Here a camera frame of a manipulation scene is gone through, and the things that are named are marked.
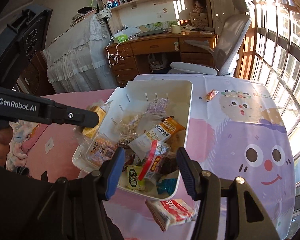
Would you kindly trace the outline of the person's left hand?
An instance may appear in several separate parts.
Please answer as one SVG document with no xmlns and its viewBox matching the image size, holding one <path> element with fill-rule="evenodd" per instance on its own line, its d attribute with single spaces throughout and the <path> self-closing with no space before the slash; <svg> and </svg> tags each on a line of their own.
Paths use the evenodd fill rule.
<svg viewBox="0 0 300 240">
<path fill-rule="evenodd" d="M 6 158 L 10 151 L 10 142 L 13 137 L 13 129 L 8 126 L 5 129 L 0 129 L 0 166 L 4 167 Z"/>
</svg>

